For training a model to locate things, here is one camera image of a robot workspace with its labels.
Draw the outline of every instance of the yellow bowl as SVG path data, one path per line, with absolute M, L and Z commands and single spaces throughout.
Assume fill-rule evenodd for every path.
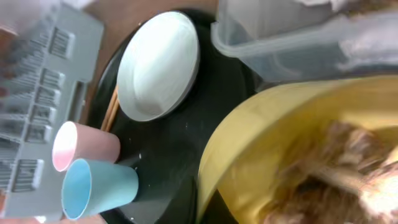
M 398 144 L 398 77 L 282 85 L 246 100 L 217 127 L 198 174 L 198 219 L 218 189 L 239 223 L 260 223 L 280 187 L 275 177 L 299 137 L 338 119 Z

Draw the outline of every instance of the plastic cup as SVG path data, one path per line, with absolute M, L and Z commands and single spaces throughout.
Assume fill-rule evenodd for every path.
M 116 162 L 120 142 L 114 134 L 71 121 L 58 130 L 52 149 L 52 164 L 61 172 L 79 158 Z
M 133 168 L 77 159 L 63 180 L 63 212 L 70 220 L 96 215 L 133 201 L 137 191 Z

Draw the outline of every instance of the pink cup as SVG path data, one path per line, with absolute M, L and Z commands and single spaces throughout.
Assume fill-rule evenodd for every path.
M 52 148 L 52 164 L 61 172 L 75 159 L 92 159 L 116 162 L 120 142 L 114 134 L 71 121 L 58 130 Z

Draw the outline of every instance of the cup rim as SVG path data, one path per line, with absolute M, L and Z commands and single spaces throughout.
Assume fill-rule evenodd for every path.
M 93 176 L 92 176 L 92 174 L 91 174 L 91 167 L 90 167 L 90 164 L 87 162 L 87 160 L 85 160 L 85 159 L 77 159 L 77 160 L 75 160 L 75 161 L 72 162 L 72 164 L 70 165 L 70 168 L 72 168 L 72 166 L 73 166 L 74 164 L 77 164 L 77 163 L 80 163 L 80 162 L 84 162 L 85 165 L 86 165 L 87 168 L 88 168 L 88 173 L 89 173 L 89 175 L 90 175 L 90 191 L 89 191 L 88 198 L 87 198 L 86 205 L 85 205 L 84 209 L 81 210 L 79 216 L 77 216 L 77 217 L 75 217 L 75 218 L 71 218 L 71 217 L 69 216 L 69 214 L 65 211 L 65 207 L 63 206 L 63 203 L 64 203 L 63 190 L 65 189 L 65 180 L 67 179 L 68 174 L 69 174 L 69 175 L 72 175 L 71 172 L 68 172 L 68 171 L 70 170 L 70 169 L 68 169 L 67 174 L 65 175 L 65 178 L 63 179 L 63 183 L 62 183 L 62 189 L 61 189 L 61 204 L 62 204 L 62 212 L 65 214 L 65 216 L 66 216 L 69 220 L 78 220 L 78 219 L 80 219 L 80 218 L 83 216 L 83 214 L 86 212 L 86 209 L 87 209 L 88 204 L 89 204 L 89 202 L 90 202 L 90 199 L 91 199 L 91 192 L 92 192 L 92 190 L 93 190 Z
M 71 166 L 75 158 L 77 142 L 78 131 L 76 124 L 72 121 L 63 123 L 55 136 L 52 148 L 52 164 L 56 171 L 65 171 Z M 68 150 L 72 151 L 72 156 L 66 158 L 67 162 L 63 166 L 58 165 L 55 161 L 57 157 L 60 157 L 59 153 Z

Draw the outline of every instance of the blue cup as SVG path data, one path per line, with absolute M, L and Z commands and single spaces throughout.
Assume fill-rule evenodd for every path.
M 70 220 L 96 215 L 134 200 L 138 175 L 130 167 L 75 160 L 62 185 L 62 208 Z

